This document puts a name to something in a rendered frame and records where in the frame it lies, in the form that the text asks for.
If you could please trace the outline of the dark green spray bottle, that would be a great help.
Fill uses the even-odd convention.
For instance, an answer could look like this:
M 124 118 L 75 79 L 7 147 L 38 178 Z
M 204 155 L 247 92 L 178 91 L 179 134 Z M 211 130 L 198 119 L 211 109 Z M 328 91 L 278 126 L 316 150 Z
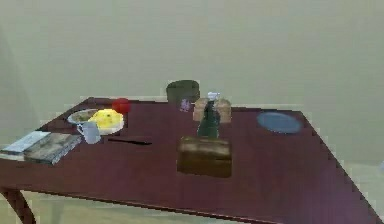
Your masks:
M 217 92 L 208 93 L 208 102 L 205 105 L 203 118 L 197 130 L 199 137 L 217 138 L 219 136 L 220 115 L 215 109 L 215 101 L 218 96 Z

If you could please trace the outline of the black knife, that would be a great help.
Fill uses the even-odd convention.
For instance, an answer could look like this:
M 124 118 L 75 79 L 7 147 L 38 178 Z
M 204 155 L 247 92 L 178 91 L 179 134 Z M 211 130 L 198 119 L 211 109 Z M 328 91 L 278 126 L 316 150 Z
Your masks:
M 136 140 L 123 140 L 123 139 L 114 139 L 114 138 L 109 138 L 107 141 L 129 143 L 129 144 L 135 144 L 135 145 L 152 145 L 152 142 L 136 141 Z

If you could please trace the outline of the dark green pot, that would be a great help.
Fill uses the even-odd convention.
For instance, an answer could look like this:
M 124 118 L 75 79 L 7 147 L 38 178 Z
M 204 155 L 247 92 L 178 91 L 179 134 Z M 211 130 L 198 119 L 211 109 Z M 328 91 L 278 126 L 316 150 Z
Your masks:
M 166 94 L 169 103 L 180 105 L 183 100 L 194 103 L 200 98 L 200 86 L 195 80 L 177 80 L 167 85 Z

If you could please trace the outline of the pale blue mug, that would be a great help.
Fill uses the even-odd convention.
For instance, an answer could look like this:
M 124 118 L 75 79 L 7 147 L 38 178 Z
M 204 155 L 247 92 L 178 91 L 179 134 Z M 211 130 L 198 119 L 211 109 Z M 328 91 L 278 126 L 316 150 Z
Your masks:
M 101 140 L 101 135 L 95 122 L 79 123 L 77 131 L 84 137 L 87 144 L 96 144 Z

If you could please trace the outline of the dark red wooden table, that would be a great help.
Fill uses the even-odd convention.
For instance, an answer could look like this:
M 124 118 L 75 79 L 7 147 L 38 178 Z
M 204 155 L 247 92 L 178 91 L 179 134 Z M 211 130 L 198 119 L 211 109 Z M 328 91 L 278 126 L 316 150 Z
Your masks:
M 35 224 L 24 191 L 251 224 L 384 224 L 309 123 L 297 134 L 276 134 L 258 125 L 260 112 L 235 108 L 220 128 L 232 144 L 229 178 L 178 172 L 178 141 L 197 129 L 192 115 L 134 100 L 118 135 L 81 143 L 55 165 L 0 159 L 0 193 L 23 224 Z

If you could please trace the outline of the red tomato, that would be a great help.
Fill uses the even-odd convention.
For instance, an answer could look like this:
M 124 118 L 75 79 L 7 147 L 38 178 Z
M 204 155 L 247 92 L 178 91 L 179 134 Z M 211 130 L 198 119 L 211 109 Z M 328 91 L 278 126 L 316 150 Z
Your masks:
M 126 98 L 117 98 L 112 101 L 112 109 L 120 114 L 130 112 L 130 101 Z

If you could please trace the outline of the blue plate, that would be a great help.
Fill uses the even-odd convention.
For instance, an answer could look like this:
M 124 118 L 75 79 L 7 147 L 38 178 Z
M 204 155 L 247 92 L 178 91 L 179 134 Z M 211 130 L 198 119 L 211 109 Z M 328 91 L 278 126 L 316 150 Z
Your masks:
M 303 127 L 293 116 L 280 112 L 263 112 L 256 117 L 256 120 L 261 127 L 280 134 L 295 134 Z

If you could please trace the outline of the pale blue book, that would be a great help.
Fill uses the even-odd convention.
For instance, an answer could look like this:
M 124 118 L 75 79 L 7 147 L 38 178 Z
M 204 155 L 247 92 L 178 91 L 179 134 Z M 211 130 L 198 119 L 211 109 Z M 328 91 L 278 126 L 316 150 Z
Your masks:
M 27 150 L 28 148 L 30 148 L 35 143 L 39 142 L 40 140 L 42 140 L 48 135 L 49 135 L 49 132 L 33 131 L 25 135 L 24 137 L 20 138 L 19 140 L 15 141 L 14 143 L 1 149 L 1 152 L 6 154 L 23 153 L 25 150 Z

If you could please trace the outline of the grey empty bowl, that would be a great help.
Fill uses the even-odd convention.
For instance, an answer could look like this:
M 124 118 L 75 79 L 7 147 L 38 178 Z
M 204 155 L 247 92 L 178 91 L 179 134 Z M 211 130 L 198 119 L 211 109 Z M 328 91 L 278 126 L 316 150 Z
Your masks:
M 71 124 L 87 122 L 96 112 L 97 109 L 79 110 L 69 115 L 67 121 Z

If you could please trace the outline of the light brown bread loaf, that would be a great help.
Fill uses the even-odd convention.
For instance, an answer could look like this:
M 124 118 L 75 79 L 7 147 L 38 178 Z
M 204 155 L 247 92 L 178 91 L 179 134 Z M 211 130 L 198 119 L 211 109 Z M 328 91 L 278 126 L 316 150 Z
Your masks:
M 208 103 L 207 98 L 200 98 L 194 103 L 193 120 L 200 122 L 204 117 L 204 109 Z M 220 115 L 220 123 L 231 122 L 231 103 L 224 98 L 219 98 L 214 101 L 214 109 Z

